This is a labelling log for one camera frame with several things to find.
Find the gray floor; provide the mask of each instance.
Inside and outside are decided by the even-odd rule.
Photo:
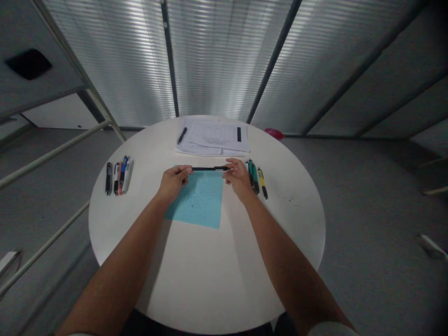
[[[0,176],[78,131],[34,129],[0,150]],[[448,208],[422,196],[409,165],[422,160],[398,142],[285,139],[314,179],[327,219],[320,275],[362,335],[442,335],[448,264],[415,241],[448,246]],[[90,197],[99,170],[120,145],[101,131],[0,193],[0,251],[24,260]],[[0,335],[54,332],[97,270],[87,212],[0,301]]]

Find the black pen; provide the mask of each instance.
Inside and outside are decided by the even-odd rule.
[[[181,136],[179,137],[179,140],[177,141],[177,144],[179,145],[182,142],[183,136],[187,132],[187,128],[184,127]]]
[[[106,165],[106,196],[111,194],[111,179],[112,179],[112,164],[110,162]]]
[[[199,170],[229,170],[229,167],[193,167],[191,170],[199,171]]]

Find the round white table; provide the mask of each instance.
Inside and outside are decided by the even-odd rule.
[[[179,122],[180,118],[168,119],[145,128],[110,157],[112,164],[124,155],[134,160],[126,195],[105,195],[105,166],[101,169],[89,209],[90,238],[100,265],[155,195],[163,171],[175,164],[226,163],[223,157],[177,153]],[[260,194],[261,200],[318,269],[325,245],[325,215],[313,180],[281,142],[253,126],[247,128],[251,152],[240,159],[252,158],[261,167],[269,201]],[[191,333],[224,334],[255,328],[285,311],[244,206],[230,185],[224,183],[223,188],[219,229],[164,221],[136,305],[153,320]]]

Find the white pen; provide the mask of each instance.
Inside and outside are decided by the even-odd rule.
[[[123,183],[123,194],[125,194],[127,192],[127,189],[129,188],[133,167],[134,167],[134,160],[131,161],[131,158],[128,158],[128,164],[126,165],[126,171],[125,171],[125,182]]]
[[[120,163],[117,162],[113,168],[113,194],[118,196],[118,175],[120,174]]]

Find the light blue sheet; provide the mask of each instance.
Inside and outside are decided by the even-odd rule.
[[[196,171],[182,186],[165,218],[219,229],[223,199],[223,172]]]

